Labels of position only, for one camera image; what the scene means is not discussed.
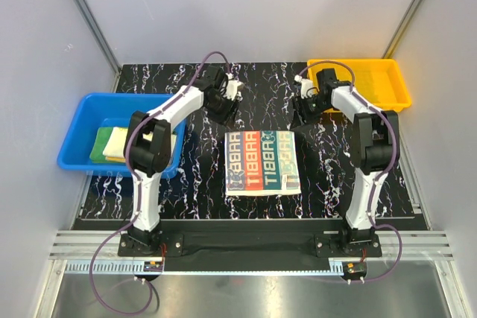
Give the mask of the blue red patterned towel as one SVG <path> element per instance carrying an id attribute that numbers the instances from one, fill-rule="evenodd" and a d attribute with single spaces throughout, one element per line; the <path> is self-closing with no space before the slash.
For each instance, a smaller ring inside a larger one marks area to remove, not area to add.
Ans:
<path id="1" fill-rule="evenodd" d="M 294 133 L 287 130 L 228 132 L 224 138 L 227 196 L 301 193 Z"/>

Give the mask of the lime green patterned towel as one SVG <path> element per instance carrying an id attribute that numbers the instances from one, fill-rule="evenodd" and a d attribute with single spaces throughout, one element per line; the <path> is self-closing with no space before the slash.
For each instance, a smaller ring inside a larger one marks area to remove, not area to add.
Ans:
<path id="1" fill-rule="evenodd" d="M 103 156 L 108 162 L 125 163 L 124 146 L 127 141 L 127 128 L 114 127 L 103 149 Z"/>

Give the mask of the green microfiber towel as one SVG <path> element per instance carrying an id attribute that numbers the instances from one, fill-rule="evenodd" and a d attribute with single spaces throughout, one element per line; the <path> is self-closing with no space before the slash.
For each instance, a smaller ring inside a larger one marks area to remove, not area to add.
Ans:
<path id="1" fill-rule="evenodd" d="M 112 127 L 100 127 L 97 130 L 94 145 L 89 155 L 89 159 L 96 164 L 108 163 L 103 151 L 112 134 Z"/>

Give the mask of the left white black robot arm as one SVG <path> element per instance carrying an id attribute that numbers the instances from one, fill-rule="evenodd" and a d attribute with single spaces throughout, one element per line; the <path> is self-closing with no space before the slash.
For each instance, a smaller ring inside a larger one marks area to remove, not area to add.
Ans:
<path id="1" fill-rule="evenodd" d="M 244 84 L 217 66 L 191 81 L 164 104 L 149 112 L 136 111 L 127 129 L 124 158 L 133 177 L 133 213 L 127 235 L 144 255 L 161 245 L 159 187 L 163 171 L 173 156 L 171 134 L 193 112 L 205 109 L 210 119 L 232 126 Z"/>

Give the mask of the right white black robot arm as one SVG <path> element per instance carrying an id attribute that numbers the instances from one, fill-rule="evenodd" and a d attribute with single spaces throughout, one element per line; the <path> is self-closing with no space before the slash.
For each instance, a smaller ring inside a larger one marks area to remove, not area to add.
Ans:
<path id="1" fill-rule="evenodd" d="M 333 68 L 317 73 L 318 84 L 294 76 L 300 94 L 293 97 L 294 119 L 291 127 L 318 121 L 328 109 L 336 109 L 352 123 L 350 158 L 355 168 L 355 183 L 342 227 L 325 249 L 330 253 L 359 257 L 380 256 L 376 234 L 376 210 L 388 172 L 399 159 L 399 119 L 393 110 L 384 111 L 366 100 L 350 81 L 340 81 Z"/>

